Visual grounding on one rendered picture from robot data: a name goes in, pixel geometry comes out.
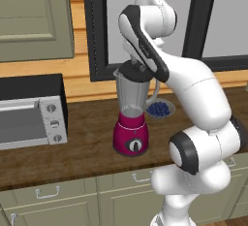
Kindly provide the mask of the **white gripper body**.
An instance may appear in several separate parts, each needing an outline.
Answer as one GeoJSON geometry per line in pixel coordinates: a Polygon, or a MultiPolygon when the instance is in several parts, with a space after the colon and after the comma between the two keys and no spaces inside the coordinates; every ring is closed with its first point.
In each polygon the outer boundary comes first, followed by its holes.
{"type": "Polygon", "coordinates": [[[140,60],[139,55],[136,53],[135,49],[127,40],[123,40],[123,48],[125,51],[127,51],[130,54],[132,58],[135,58],[136,60],[140,60]]]}

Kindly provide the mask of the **magenta base clear jar blender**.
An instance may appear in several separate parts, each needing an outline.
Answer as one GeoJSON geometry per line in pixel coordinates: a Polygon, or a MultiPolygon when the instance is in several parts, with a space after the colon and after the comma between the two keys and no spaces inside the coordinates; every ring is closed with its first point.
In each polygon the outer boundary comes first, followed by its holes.
{"type": "Polygon", "coordinates": [[[113,130],[112,146],[124,156],[139,156],[148,149],[148,127],[144,110],[159,93],[160,82],[155,81],[155,90],[150,98],[148,90],[150,81],[133,82],[127,80],[117,69],[116,91],[119,105],[119,116],[113,130]]]}

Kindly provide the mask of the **blueberries heap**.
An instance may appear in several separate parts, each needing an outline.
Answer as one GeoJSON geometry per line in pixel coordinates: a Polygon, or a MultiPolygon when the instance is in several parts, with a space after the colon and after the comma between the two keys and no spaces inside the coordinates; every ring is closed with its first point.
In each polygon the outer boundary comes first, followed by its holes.
{"type": "Polygon", "coordinates": [[[154,116],[166,116],[170,113],[169,106],[165,102],[152,103],[147,111],[154,116]]]}

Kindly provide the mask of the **grey bowl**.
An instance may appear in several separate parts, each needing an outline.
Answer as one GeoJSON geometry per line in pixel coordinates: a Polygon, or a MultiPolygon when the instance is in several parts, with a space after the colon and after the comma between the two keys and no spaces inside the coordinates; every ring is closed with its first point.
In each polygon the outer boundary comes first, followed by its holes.
{"type": "Polygon", "coordinates": [[[148,113],[148,115],[149,115],[150,117],[152,117],[152,118],[155,118],[155,119],[163,119],[163,118],[166,118],[166,117],[168,117],[168,116],[171,116],[171,115],[173,115],[173,114],[175,113],[175,105],[174,105],[172,102],[170,102],[170,101],[168,101],[168,100],[166,100],[166,99],[156,98],[152,103],[147,104],[146,107],[145,107],[145,111],[146,111],[146,112],[148,113]],[[147,111],[147,109],[148,109],[148,107],[149,107],[152,103],[155,103],[155,102],[165,102],[165,103],[169,106],[170,113],[169,113],[168,115],[162,116],[162,117],[160,117],[160,116],[154,116],[154,115],[150,114],[150,113],[147,111]]]}

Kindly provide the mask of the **silver black toaster oven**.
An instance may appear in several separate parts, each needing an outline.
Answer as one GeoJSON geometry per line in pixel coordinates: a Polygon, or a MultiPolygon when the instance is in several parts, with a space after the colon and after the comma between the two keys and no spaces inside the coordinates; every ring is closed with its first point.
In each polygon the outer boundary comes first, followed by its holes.
{"type": "Polygon", "coordinates": [[[0,150],[67,141],[61,74],[0,78],[0,150]]]}

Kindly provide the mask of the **olive drawer front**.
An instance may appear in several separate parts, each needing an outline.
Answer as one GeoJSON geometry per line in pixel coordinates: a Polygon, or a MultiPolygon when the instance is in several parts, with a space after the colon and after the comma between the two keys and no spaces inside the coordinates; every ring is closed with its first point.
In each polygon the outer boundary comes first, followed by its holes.
{"type": "Polygon", "coordinates": [[[95,178],[75,179],[0,192],[0,205],[4,209],[41,203],[91,201],[97,201],[95,178]]]}
{"type": "MultiPolygon", "coordinates": [[[[234,158],[235,163],[236,163],[234,167],[229,167],[231,171],[243,170],[243,169],[248,168],[248,153],[238,153],[231,157],[234,158]]],[[[225,160],[227,165],[231,157],[225,160]]]]}
{"type": "Polygon", "coordinates": [[[149,178],[149,172],[152,169],[134,170],[124,173],[116,173],[111,175],[105,175],[97,177],[98,187],[101,192],[116,190],[121,188],[135,187],[143,184],[149,184],[149,182],[137,183],[133,180],[132,174],[136,173],[138,179],[149,178]]]}

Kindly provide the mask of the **black window frame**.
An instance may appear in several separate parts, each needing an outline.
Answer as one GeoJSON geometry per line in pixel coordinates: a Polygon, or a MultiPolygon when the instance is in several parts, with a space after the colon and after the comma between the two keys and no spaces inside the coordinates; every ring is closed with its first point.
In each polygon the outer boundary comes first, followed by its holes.
{"type": "MultiPolygon", "coordinates": [[[[246,55],[203,57],[210,15],[214,0],[190,0],[187,24],[183,33],[181,54],[202,60],[214,72],[248,70],[248,53],[246,55]]],[[[85,26],[91,81],[111,81],[112,72],[120,66],[120,51],[109,64],[108,19],[109,0],[84,0],[85,26]]]]}

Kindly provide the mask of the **olive wall cupboard door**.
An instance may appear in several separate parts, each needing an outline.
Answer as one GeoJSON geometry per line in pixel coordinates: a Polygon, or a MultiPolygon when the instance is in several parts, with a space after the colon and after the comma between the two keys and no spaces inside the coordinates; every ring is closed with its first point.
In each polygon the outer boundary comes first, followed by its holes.
{"type": "Polygon", "coordinates": [[[0,0],[0,62],[74,55],[70,0],[0,0]]]}

